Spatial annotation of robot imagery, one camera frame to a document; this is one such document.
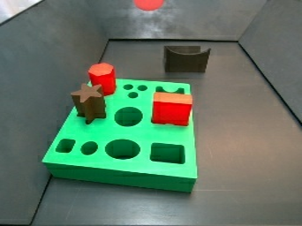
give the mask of arch-shaped block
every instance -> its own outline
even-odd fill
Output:
[[[205,72],[210,52],[199,46],[166,46],[166,72]]]

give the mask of red light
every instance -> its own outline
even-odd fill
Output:
[[[137,8],[143,11],[154,11],[163,6],[165,0],[134,0]]]

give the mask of gray wall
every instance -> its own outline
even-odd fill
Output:
[[[42,158],[107,38],[84,0],[44,1],[0,26],[0,224],[28,224],[50,174]]]
[[[266,0],[166,0],[158,11],[131,0],[90,0],[110,38],[238,41]]]
[[[239,43],[302,121],[302,1],[270,0]]]

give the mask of red cube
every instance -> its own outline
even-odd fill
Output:
[[[102,85],[105,95],[117,91],[117,72],[111,64],[94,64],[88,71],[92,86]]]
[[[155,92],[154,95],[154,124],[189,125],[193,110],[191,94],[170,94]]]

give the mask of red cylinder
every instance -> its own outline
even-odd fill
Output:
[[[102,85],[105,95],[111,95],[117,91],[117,72],[111,64],[94,64],[88,71],[92,86]]]

